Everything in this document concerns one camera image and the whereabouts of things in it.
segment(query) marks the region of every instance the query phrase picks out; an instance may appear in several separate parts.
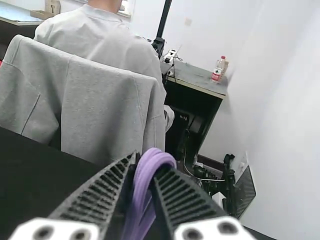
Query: person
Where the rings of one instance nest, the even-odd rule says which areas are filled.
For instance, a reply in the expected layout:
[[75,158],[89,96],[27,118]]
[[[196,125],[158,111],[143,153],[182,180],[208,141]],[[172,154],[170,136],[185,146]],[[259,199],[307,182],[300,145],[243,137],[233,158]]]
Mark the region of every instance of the person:
[[84,59],[154,77],[164,103],[166,91],[158,55],[117,15],[121,5],[122,0],[89,0],[74,11],[44,21],[34,39]]

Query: gray jacket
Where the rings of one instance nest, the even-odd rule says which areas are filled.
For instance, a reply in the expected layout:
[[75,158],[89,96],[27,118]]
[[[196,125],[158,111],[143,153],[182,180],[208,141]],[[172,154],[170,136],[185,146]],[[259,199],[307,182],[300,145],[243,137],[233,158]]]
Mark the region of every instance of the gray jacket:
[[133,151],[165,148],[155,78],[92,62],[16,36],[0,67],[0,126],[107,165]]

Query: black pole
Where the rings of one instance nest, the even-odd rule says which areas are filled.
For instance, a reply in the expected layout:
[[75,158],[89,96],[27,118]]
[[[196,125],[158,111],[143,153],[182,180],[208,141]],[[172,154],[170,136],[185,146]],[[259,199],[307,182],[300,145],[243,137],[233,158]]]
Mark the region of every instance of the black pole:
[[162,38],[162,35],[164,33],[168,13],[169,13],[170,6],[171,6],[171,2],[172,2],[172,0],[165,0],[158,33],[156,34],[157,38]]

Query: window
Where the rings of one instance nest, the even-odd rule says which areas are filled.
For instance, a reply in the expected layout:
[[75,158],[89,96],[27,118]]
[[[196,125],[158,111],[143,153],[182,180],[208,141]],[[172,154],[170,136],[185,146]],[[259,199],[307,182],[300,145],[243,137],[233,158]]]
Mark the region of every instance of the window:
[[[75,1],[78,1],[84,4],[88,2],[88,0],[75,0]],[[134,10],[134,0],[123,0],[122,6],[124,7],[124,10],[120,10],[118,12],[118,15],[131,18]]]

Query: plastic water bottle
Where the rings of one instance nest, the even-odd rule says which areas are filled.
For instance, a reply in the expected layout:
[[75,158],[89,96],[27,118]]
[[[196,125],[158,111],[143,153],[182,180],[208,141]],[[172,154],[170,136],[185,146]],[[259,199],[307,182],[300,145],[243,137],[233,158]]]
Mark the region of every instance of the plastic water bottle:
[[213,82],[218,82],[220,75],[225,67],[225,64],[226,64],[226,57],[221,56],[221,59],[217,62],[214,72],[212,73],[211,79]]

